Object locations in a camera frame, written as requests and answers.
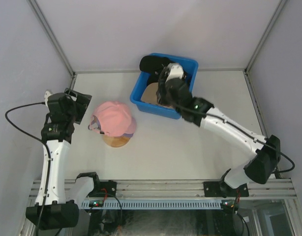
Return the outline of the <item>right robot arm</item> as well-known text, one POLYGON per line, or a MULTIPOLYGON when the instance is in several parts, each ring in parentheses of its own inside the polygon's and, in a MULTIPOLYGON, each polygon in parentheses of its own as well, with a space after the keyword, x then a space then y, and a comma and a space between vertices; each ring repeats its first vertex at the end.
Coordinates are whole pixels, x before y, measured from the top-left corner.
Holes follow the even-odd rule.
POLYGON ((267 183, 280 161, 280 139, 274 135, 267 138, 255 134, 228 118, 209 101, 193 96, 183 77, 180 65, 164 67, 159 74, 158 103, 172 106, 185 121, 237 145, 248 157, 248 161, 223 174, 217 183, 221 194, 231 196, 250 182, 267 183))

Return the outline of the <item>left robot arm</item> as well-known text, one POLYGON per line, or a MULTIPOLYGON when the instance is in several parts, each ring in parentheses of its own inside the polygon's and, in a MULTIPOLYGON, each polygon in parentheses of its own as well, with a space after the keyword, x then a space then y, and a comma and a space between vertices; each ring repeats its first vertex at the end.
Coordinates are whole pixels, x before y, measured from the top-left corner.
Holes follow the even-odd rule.
POLYGON ((74 185, 65 191, 65 168, 74 125, 80 124, 92 96, 66 88, 61 93, 46 91, 44 103, 49 109, 41 130, 43 170, 34 206, 26 209, 26 218, 41 230, 75 227, 84 199, 101 192, 96 172, 80 173, 74 185))

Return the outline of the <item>wooden hat stand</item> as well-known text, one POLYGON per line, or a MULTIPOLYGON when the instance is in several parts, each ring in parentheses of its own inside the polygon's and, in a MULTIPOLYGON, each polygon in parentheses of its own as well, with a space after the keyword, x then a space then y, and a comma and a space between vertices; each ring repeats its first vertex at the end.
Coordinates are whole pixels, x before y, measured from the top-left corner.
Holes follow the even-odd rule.
POLYGON ((111 137, 111 136, 103 135, 102 139, 106 145, 113 148, 120 148, 126 145, 130 141, 130 137, 125 137, 125 136, 111 137))

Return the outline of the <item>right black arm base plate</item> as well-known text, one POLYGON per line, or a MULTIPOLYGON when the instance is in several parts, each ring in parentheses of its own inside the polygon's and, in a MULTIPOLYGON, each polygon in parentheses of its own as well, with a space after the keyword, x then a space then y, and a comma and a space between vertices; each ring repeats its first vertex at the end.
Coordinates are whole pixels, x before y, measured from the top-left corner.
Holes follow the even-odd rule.
POLYGON ((220 181, 204 181, 205 197, 236 197, 240 194, 241 197, 249 197, 247 184, 243 184, 238 188, 231 188, 227 184, 220 181))

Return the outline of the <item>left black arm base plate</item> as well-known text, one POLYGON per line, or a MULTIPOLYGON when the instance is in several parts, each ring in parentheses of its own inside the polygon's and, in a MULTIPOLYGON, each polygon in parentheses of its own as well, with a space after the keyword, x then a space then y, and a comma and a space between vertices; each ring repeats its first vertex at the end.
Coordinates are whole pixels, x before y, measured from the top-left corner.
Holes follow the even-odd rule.
POLYGON ((101 181, 99 184, 94 185, 94 189, 89 193, 90 197, 104 197, 109 195, 116 195, 117 182, 108 180, 101 181))

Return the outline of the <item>pink baseball cap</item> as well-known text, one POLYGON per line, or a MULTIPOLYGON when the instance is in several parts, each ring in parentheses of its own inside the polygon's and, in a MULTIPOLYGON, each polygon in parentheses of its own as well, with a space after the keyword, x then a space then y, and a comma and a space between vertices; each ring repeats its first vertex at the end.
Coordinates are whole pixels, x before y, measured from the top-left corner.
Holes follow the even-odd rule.
POLYGON ((130 108, 122 102, 107 101, 96 107, 91 117, 96 116, 100 122, 101 130, 110 135, 121 135, 133 120, 130 108))

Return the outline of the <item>beige baseball cap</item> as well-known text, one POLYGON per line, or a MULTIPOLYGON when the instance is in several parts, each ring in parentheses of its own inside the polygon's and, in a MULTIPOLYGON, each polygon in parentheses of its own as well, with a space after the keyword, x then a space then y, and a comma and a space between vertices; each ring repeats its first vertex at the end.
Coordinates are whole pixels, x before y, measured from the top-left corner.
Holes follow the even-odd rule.
POLYGON ((141 96, 141 101, 150 105, 155 105, 156 107, 173 110, 172 106, 163 106, 157 102, 157 95, 156 95, 157 90, 158 90, 158 83, 149 84, 141 96))

